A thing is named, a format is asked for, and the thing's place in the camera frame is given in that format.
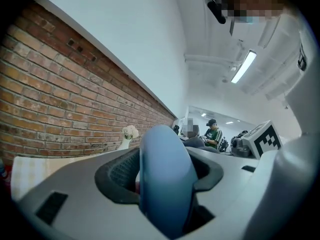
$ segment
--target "man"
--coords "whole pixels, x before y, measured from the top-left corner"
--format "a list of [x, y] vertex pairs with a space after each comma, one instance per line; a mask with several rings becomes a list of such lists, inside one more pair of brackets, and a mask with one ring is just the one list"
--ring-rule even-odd
[[206, 137], [204, 144], [207, 147], [213, 147], [217, 150], [222, 137], [222, 131], [219, 129], [215, 119], [210, 119], [206, 126], [209, 126], [209, 129], [204, 134]]
[[219, 153], [217, 147], [222, 137], [222, 131], [218, 128], [217, 122], [214, 119], [209, 120], [206, 126], [209, 126], [209, 129], [206, 131], [204, 136], [192, 137], [182, 143], [185, 147]]

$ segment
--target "ceiling light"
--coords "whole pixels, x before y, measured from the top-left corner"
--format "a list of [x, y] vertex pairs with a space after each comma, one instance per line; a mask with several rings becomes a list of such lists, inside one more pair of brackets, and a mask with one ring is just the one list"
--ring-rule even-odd
[[250, 67], [252, 62], [254, 62], [256, 56], [257, 54], [255, 52], [253, 52], [252, 50], [249, 51], [240, 69], [231, 80], [231, 83], [236, 84], [240, 80], [240, 78], [246, 73], [247, 69]]

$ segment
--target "white wall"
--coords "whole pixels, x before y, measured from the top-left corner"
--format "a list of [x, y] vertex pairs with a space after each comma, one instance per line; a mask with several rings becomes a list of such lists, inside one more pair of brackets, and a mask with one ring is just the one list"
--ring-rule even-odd
[[186, 41], [176, 0], [36, 0], [91, 41], [177, 118], [185, 116]]
[[284, 109], [277, 100], [267, 101], [263, 95], [246, 95], [236, 85], [221, 84], [217, 89], [208, 84], [190, 82], [190, 106], [214, 111], [254, 125], [272, 120], [278, 134], [286, 139], [297, 138], [301, 129], [291, 109]]
[[[208, 130], [208, 126], [206, 124], [208, 123], [208, 119], [202, 117], [199, 114], [195, 113], [189, 113], [188, 118], [193, 119], [193, 124], [194, 125], [199, 125], [199, 133], [200, 135], [204, 135], [206, 131]], [[218, 124], [219, 129], [222, 131], [222, 137], [225, 137], [225, 139], [228, 141], [230, 144], [230, 140], [232, 137], [237, 136], [239, 133], [241, 133], [244, 130], [250, 131], [252, 129], [240, 129], [237, 128], [235, 125], [222, 125]]]

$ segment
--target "black rectangular slot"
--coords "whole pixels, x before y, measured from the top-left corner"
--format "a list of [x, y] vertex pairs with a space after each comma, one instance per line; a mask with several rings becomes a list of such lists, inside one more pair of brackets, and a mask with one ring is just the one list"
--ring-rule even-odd
[[67, 194], [52, 193], [37, 211], [36, 216], [48, 225], [51, 225], [67, 197]]
[[249, 166], [249, 165], [246, 165], [246, 166], [242, 167], [241, 169], [246, 170], [251, 173], [254, 173], [256, 168]]

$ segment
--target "white ceiling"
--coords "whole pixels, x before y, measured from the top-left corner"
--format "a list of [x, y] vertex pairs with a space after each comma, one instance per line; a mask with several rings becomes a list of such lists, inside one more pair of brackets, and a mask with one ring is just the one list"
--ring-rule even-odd
[[195, 106], [189, 106], [189, 113], [199, 115], [199, 116], [201, 116], [203, 113], [205, 113], [206, 114], [204, 116], [205, 119], [207, 119], [208, 121], [210, 119], [215, 119], [218, 126], [221, 126], [221, 127], [225, 126], [225, 127], [231, 128], [231, 129], [232, 128], [234, 128], [236, 130], [243, 129], [243, 130], [247, 130], [247, 131], [250, 131], [255, 127], [255, 125], [252, 123], [248, 123], [248, 122], [245, 122], [242, 120], [239, 121], [239, 119], [237, 119], [237, 118], [230, 117], [230, 116], [227, 116], [224, 114], [209, 111], [209, 110], [202, 109], [202, 108], [195, 107]]
[[[204, 0], [177, 0], [180, 10], [192, 79], [214, 87], [233, 85], [231, 79], [249, 50], [257, 53], [256, 59], [237, 83], [241, 91], [249, 95], [261, 93], [268, 100], [283, 101], [284, 94], [300, 77], [297, 67], [300, 35], [297, 22], [283, 14], [266, 27], [266, 22], [236, 23], [230, 34], [231, 19], [219, 24], [207, 8]], [[266, 31], [273, 32], [268, 45], [258, 45]]]

